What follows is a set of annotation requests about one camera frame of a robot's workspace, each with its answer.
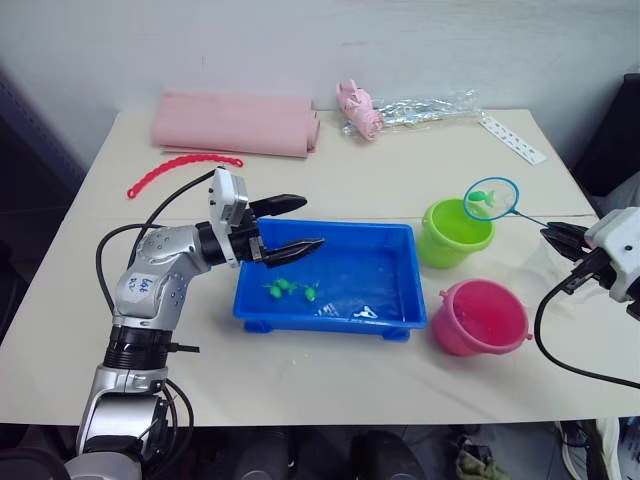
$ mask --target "white table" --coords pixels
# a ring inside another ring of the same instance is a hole
[[[473,181],[504,175],[522,190],[520,209],[544,220],[590,225],[593,211],[527,111],[494,112],[549,156],[529,166],[480,126],[393,134],[363,145],[342,137],[323,114],[317,152],[307,160],[241,155],[252,199],[282,192],[307,196],[294,218],[408,223],[419,231],[425,208],[460,196]],[[94,272],[95,246],[112,228],[145,219],[170,192],[209,166],[183,167],[130,201],[125,192],[170,158],[148,145],[152,116],[120,114],[40,267],[0,348],[0,422],[77,424],[111,319]],[[206,186],[175,202],[169,225],[207,219]],[[124,272],[134,233],[105,251],[108,284]],[[438,292],[470,277],[511,288],[529,313],[567,275],[569,262],[538,227],[518,218],[497,224],[493,244],[458,268],[422,269],[429,314]],[[414,331],[408,343],[314,332],[250,335],[231,315],[238,271],[197,277],[174,339],[199,355],[169,357],[170,377],[190,396],[197,425],[482,423],[624,416],[640,392],[573,375],[550,364],[533,342],[507,356],[457,358]],[[568,363],[640,377],[640,326],[597,286],[548,309],[543,335]]]

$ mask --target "blue plastic tray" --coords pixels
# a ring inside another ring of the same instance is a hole
[[[269,269],[244,263],[233,306],[247,332],[273,329],[368,333],[406,341],[425,328],[413,232],[408,225],[260,219],[265,245],[276,248],[302,238],[324,237],[318,250]],[[285,278],[299,285],[275,299],[265,285]],[[304,287],[316,290],[309,302]]]

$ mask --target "pink bucket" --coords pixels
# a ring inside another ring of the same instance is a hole
[[[440,345],[454,355],[508,353],[531,340],[520,301],[489,280],[470,279],[448,291],[431,324]]]

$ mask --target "rolled pink mat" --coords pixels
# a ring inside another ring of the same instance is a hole
[[[173,152],[240,152],[306,158],[320,122],[311,100],[165,93],[152,142]]]

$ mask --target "green plastic bucket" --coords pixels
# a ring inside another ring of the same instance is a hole
[[[422,217],[418,255],[432,267],[455,267],[472,253],[487,248],[494,234],[492,222],[467,215],[461,198],[447,198],[431,205]]]

